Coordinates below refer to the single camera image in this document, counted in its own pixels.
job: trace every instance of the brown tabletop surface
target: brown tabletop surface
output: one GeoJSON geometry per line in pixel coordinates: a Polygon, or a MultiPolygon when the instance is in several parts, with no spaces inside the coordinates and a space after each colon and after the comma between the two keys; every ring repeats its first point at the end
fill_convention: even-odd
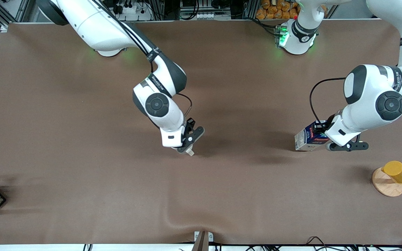
{"type": "MultiPolygon", "coordinates": [[[[312,86],[359,64],[396,65],[384,21],[324,21],[293,56],[250,21],[137,24],[188,76],[195,156],[161,146],[132,102],[150,71],[138,49],[103,58],[72,27],[12,24],[0,35],[3,243],[402,244],[402,195],[370,177],[402,161],[402,117],[367,131],[367,151],[296,152],[313,122],[312,86]]],[[[182,110],[188,106],[175,97],[182,110]]],[[[345,106],[342,81],[313,98],[323,119],[345,106]]]]}

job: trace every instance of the round wooden disc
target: round wooden disc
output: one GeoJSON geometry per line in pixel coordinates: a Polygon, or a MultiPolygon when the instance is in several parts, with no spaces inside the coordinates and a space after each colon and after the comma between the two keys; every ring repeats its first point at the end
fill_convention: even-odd
{"type": "Polygon", "coordinates": [[[388,184],[388,182],[393,182],[392,178],[383,173],[381,167],[373,172],[372,183],[378,192],[388,197],[400,196],[402,194],[402,184],[388,184]]]}

